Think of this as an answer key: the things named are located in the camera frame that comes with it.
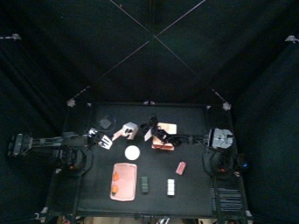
black table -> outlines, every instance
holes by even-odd
[[[99,128],[99,121],[106,116],[117,118],[111,136],[123,125],[133,122],[147,123],[151,114],[159,122],[175,123],[178,133],[203,135],[210,128],[233,130],[230,112],[222,106],[171,105],[146,106],[141,104],[93,103],[70,109],[64,131],[84,134],[90,127]],[[141,157],[130,161],[126,148],[137,145]],[[145,141],[141,131],[134,140],[121,137],[110,150],[93,147],[94,163],[91,170],[80,178],[54,174],[48,198],[50,215],[74,216],[131,216],[131,217],[181,217],[207,218],[225,215],[221,211],[221,198],[213,189],[218,181],[203,168],[203,145],[183,144],[174,150],[153,149],[153,139]],[[186,162],[183,175],[175,173],[178,164]],[[117,163],[131,163],[138,166],[137,189],[134,201],[115,201],[110,198],[111,177]],[[150,191],[142,193],[142,177],[149,177]],[[175,179],[175,195],[167,196],[167,179]],[[219,182],[222,188],[235,189],[241,193],[242,211],[247,210],[242,178],[231,177]]]

black curtain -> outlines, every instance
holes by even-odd
[[[0,36],[15,29],[0,17]],[[12,135],[35,137],[62,134],[67,102],[20,41],[0,39],[0,223],[32,223],[46,205],[51,181],[47,159],[7,157]]]
[[[159,40],[151,34],[201,1],[115,3],[0,1],[0,37],[23,38],[0,39],[2,219],[30,223],[51,181],[44,159],[7,158],[7,140],[22,132],[59,135],[66,101],[86,87],[79,102],[222,103],[214,88],[234,105],[239,148],[253,161],[250,209],[265,223],[298,223],[299,44],[285,42],[298,1],[206,1]]]
[[[235,104],[251,170],[247,201],[262,223],[299,223],[299,44],[290,43]]]

metal bracket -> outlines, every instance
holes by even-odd
[[[70,99],[68,101],[67,101],[67,104],[68,104],[68,107],[74,107],[75,105],[76,105],[76,101],[74,100],[74,99]]]
[[[222,107],[225,110],[231,110],[231,104],[227,101],[222,104]]]
[[[15,33],[12,36],[0,37],[0,39],[12,39],[14,41],[16,41],[18,39],[22,39],[22,37],[18,33]]]
[[[155,102],[154,101],[145,101],[145,105],[154,106]]]
[[[294,35],[291,35],[291,36],[289,36],[289,37],[286,38],[285,41],[291,41],[291,42],[294,42],[294,44],[295,44],[295,42],[299,42],[299,39],[298,39]]]
[[[151,214],[143,214],[142,215],[142,222],[145,224],[150,224],[154,221],[154,216]]]
[[[35,215],[36,215],[35,219],[39,220],[40,219],[40,214],[35,213]]]

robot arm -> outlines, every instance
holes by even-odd
[[[186,144],[203,144],[213,149],[227,149],[233,144],[233,133],[227,129],[211,129],[205,136],[171,135],[158,126],[157,115],[153,115],[150,122],[141,125],[142,132],[146,134],[151,130],[153,136],[158,137],[165,144],[179,146]]]
[[[56,168],[82,176],[93,164],[90,147],[98,142],[97,136],[80,136],[75,132],[64,132],[52,138],[32,138],[27,134],[18,134],[8,146],[8,156],[24,157],[30,153],[47,156]]]

small white object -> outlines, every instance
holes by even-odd
[[[130,145],[127,148],[126,148],[126,158],[129,160],[137,160],[141,156],[141,150],[137,146],[134,145]]]
[[[291,36],[289,36],[289,37],[286,38],[285,41],[291,41],[291,42],[294,42],[294,44],[295,44],[295,42],[299,42],[299,39],[298,39],[294,35],[291,35]]]
[[[169,178],[167,182],[169,182],[167,195],[174,196],[174,192],[175,192],[174,179]]]
[[[42,210],[42,214],[47,214],[48,213],[48,207],[46,206]]]
[[[15,33],[12,36],[0,37],[0,39],[14,39],[14,41],[16,41],[18,39],[22,39],[22,37]]]
[[[231,109],[231,104],[227,101],[223,103],[223,109],[225,110],[230,110]]]
[[[70,107],[74,107],[74,106],[76,105],[76,102],[75,102],[74,99],[70,99],[70,100],[67,101],[67,103],[68,103],[68,106],[70,106]]]
[[[239,171],[234,171],[234,174],[239,178]]]
[[[62,172],[62,169],[56,169],[55,173],[59,174]]]
[[[170,218],[165,216],[162,219],[158,220],[157,224],[167,224],[169,221],[170,221]]]
[[[105,149],[110,150],[113,146],[113,141],[107,136],[103,136],[101,141],[98,142],[98,145],[103,147]]]
[[[137,136],[137,132],[138,132],[138,126],[137,126],[137,124],[134,124],[133,122],[129,122],[123,126],[122,136],[123,137],[127,137],[129,140],[134,140],[134,138]]]
[[[253,214],[249,210],[246,211],[246,213],[247,213],[247,217],[253,217]]]
[[[35,215],[36,215],[35,219],[39,220],[40,219],[40,214],[35,213]]]
[[[97,129],[94,129],[94,128],[91,128],[91,129],[88,130],[88,136],[90,136],[90,137],[95,136],[98,133],[99,133],[99,131],[98,131]]]
[[[145,101],[145,105],[155,105],[154,101]]]
[[[147,141],[153,137],[153,129],[150,129],[145,134],[145,141]]]

